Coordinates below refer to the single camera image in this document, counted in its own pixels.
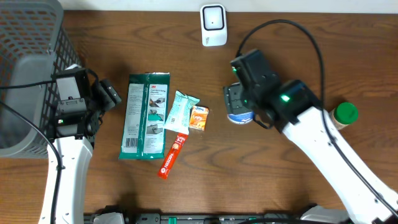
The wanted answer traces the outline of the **white blue label jar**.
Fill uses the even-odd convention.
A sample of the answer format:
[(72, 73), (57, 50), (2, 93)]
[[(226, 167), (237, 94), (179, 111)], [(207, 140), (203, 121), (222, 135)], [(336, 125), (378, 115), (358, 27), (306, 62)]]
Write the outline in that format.
[(228, 113), (227, 118), (234, 124), (248, 124), (253, 120), (254, 112), (248, 111), (240, 114)]

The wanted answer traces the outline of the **small orange box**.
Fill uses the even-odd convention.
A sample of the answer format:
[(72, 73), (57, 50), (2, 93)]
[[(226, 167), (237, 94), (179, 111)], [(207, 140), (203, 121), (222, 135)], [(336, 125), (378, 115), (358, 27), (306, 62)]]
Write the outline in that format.
[(209, 112), (206, 107), (194, 106), (190, 116), (189, 128), (204, 131)]

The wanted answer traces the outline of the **green white gloves packet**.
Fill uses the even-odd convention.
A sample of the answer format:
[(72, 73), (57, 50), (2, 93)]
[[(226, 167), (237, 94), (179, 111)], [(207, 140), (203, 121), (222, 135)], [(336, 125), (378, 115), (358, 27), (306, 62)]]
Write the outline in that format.
[(164, 157), (169, 85), (169, 73), (129, 76), (120, 159)]

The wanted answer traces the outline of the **light green snack packet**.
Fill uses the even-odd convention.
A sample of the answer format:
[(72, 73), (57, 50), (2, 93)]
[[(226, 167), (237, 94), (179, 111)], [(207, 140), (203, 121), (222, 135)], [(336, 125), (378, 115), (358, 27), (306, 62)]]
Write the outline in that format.
[(177, 133), (189, 135), (190, 112), (191, 109), (199, 102), (200, 100), (198, 98), (176, 91), (174, 102), (164, 124), (164, 128)]

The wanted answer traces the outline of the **red white snack packet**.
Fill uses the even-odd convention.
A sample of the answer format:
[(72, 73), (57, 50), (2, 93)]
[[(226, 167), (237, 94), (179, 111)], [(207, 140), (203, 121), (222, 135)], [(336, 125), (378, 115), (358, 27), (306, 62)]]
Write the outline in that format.
[(177, 137), (172, 144), (168, 154), (166, 155), (164, 162), (162, 163), (157, 175), (162, 179), (167, 179), (169, 173), (174, 165), (175, 160), (177, 159), (185, 141), (187, 140), (188, 135), (178, 133)]

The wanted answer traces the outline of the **green lid white jar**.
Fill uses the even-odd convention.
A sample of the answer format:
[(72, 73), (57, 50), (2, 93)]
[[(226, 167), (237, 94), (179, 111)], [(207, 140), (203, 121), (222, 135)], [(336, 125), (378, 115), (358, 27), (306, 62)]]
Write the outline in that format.
[(357, 121), (359, 113), (354, 104), (344, 102), (331, 110), (329, 115), (336, 129), (341, 130)]

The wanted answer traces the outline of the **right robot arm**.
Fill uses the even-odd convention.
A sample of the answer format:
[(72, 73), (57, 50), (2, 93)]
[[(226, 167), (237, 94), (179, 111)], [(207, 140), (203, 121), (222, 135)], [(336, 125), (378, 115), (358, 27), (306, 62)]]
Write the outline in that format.
[(276, 128), (314, 163), (354, 223), (397, 223), (397, 192), (362, 161), (301, 80), (282, 83), (259, 50), (231, 61), (239, 83), (231, 111), (247, 108), (265, 129)]

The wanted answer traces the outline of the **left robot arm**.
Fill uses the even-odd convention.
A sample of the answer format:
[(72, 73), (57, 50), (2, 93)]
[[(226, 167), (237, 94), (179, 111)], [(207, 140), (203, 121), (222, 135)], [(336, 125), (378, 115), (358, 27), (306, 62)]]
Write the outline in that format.
[(121, 102), (107, 79), (73, 64), (54, 77), (60, 99), (47, 135), (49, 169), (39, 223), (83, 223), (86, 176), (105, 112)]

